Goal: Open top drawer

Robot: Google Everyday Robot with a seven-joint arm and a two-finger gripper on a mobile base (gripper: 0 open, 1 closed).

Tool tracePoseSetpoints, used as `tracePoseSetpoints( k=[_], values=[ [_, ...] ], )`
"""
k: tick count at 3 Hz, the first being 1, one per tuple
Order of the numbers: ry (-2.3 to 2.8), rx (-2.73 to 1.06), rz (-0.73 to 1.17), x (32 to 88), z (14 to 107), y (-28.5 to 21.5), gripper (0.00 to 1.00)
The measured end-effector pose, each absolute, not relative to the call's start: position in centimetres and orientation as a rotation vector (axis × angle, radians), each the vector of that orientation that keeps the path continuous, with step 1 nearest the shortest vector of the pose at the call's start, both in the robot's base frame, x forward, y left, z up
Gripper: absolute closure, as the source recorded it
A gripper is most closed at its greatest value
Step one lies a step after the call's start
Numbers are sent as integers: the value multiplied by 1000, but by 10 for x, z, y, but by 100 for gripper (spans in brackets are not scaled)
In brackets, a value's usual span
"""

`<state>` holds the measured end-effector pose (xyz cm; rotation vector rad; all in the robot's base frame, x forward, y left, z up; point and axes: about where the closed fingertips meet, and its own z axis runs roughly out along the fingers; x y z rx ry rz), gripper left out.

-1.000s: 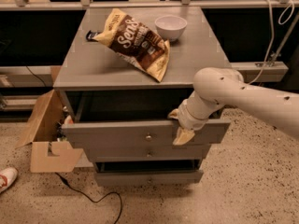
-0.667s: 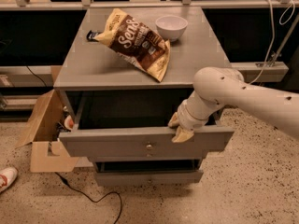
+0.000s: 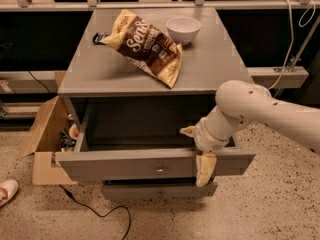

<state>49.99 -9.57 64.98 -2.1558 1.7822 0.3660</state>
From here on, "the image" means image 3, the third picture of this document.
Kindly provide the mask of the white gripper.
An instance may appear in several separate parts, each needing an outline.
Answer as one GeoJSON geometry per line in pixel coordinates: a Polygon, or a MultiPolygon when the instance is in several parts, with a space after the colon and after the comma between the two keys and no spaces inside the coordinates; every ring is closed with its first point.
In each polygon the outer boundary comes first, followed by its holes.
{"type": "Polygon", "coordinates": [[[206,152],[196,156],[196,186],[203,187],[209,182],[217,163],[216,155],[208,152],[223,149],[229,141],[219,140],[213,137],[205,126],[204,118],[202,118],[195,127],[188,126],[181,128],[180,133],[193,138],[196,147],[202,152],[206,152]]]}

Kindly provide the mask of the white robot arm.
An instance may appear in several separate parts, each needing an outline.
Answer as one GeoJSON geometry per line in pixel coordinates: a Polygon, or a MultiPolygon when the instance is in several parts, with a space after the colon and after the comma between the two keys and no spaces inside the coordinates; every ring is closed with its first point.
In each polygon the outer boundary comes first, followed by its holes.
{"type": "Polygon", "coordinates": [[[273,98],[263,86],[239,80],[221,84],[216,106],[194,126],[180,132],[191,137],[198,150],[196,185],[205,186],[217,163],[217,152],[230,137],[252,122],[264,124],[320,154],[320,110],[273,98]]]}

